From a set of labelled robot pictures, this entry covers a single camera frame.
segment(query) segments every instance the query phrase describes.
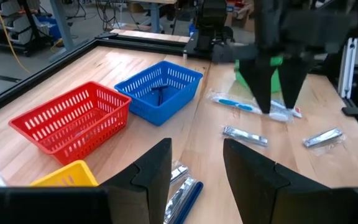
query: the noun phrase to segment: yellow cable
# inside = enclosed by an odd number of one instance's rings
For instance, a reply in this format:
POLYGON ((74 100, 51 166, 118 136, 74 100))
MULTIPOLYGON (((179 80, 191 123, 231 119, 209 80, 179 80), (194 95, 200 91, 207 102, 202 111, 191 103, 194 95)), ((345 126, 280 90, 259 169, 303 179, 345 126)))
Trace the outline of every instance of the yellow cable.
POLYGON ((28 71, 28 69, 26 69, 25 66, 22 65, 22 63, 20 62, 19 58, 17 57, 17 55, 16 55, 16 53, 15 53, 15 50, 13 49, 11 40, 9 39, 9 34, 7 33, 7 29, 6 29, 6 26, 5 26, 5 23, 4 23, 4 19, 3 19, 2 16, 1 16, 1 13, 0 13, 0 21, 1 21, 2 28, 4 29, 4 33, 5 33, 7 42, 8 42, 8 44, 9 44, 9 47, 11 48, 11 51, 12 51, 13 56, 15 57, 17 63, 18 63, 26 72, 28 72, 28 73, 31 74, 31 72, 28 71))
POLYGON ((60 38, 60 39, 58 39, 55 43, 54 43, 54 45, 53 46, 51 46, 51 48, 49 49, 52 53, 55 53, 52 49, 54 48, 54 47, 56 47, 56 45, 58 45, 58 44, 60 44, 60 43, 62 43, 63 42, 63 39, 62 38, 60 38))

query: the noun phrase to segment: wooden table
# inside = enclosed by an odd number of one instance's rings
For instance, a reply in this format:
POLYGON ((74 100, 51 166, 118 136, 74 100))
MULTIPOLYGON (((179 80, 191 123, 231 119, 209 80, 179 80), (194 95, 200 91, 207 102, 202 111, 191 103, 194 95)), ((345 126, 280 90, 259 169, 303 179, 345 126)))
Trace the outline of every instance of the wooden table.
MULTIPOLYGON (((178 36, 113 32, 187 41, 178 36)), ((161 60, 204 74, 194 100, 161 127, 130 114, 127 127, 85 159, 98 182, 117 174, 162 138, 171 137, 173 159, 187 165, 192 176, 204 183, 186 223, 241 223, 223 162, 221 133, 224 125, 232 125, 267 137, 270 146, 256 150, 302 175, 329 187, 358 186, 358 123, 342 115, 344 103, 326 77, 307 77, 297 103, 304 118, 283 124, 207 99, 210 90, 250 96, 234 81, 233 65, 108 47, 96 47, 0 109, 0 168, 4 178, 11 185, 27 185, 61 167, 10 128, 10 119, 86 81, 113 88, 161 60), (341 128, 346 140, 321 156, 302 146, 303 138, 330 127, 341 128)))

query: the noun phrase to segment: black item in basket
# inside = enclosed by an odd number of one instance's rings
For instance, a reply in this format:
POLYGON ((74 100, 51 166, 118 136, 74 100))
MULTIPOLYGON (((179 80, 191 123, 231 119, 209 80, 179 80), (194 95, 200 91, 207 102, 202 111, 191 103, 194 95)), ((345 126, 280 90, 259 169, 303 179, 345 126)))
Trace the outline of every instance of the black item in basket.
POLYGON ((166 138, 99 187, 0 188, 0 223, 163 223, 171 164, 166 138))
POLYGON ((163 90, 166 88, 168 88, 167 84, 152 88, 152 91, 158 90, 158 105, 159 106, 163 103, 163 90))

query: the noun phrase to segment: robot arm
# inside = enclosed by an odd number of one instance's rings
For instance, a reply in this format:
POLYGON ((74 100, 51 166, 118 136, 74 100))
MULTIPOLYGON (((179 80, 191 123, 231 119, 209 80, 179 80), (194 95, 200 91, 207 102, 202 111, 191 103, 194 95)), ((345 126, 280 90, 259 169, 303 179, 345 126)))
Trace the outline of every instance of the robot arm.
POLYGON ((244 47, 227 45, 214 52, 218 54, 215 62, 240 60, 239 71, 263 113, 270 112, 270 80, 277 68, 284 103, 293 108, 316 63, 314 56, 338 52, 347 33, 357 25, 356 15, 342 7, 347 1, 333 1, 342 4, 311 10, 309 0, 254 1, 255 42, 244 47), (274 57, 282 58, 281 65, 271 66, 274 57))

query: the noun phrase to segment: red basket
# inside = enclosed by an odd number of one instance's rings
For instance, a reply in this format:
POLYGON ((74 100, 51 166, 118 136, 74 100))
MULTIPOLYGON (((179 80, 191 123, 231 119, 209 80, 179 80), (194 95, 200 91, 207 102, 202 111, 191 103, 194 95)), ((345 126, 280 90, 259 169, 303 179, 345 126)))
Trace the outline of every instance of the red basket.
POLYGON ((63 165, 84 159, 125 127, 131 98, 88 82, 9 125, 63 165))

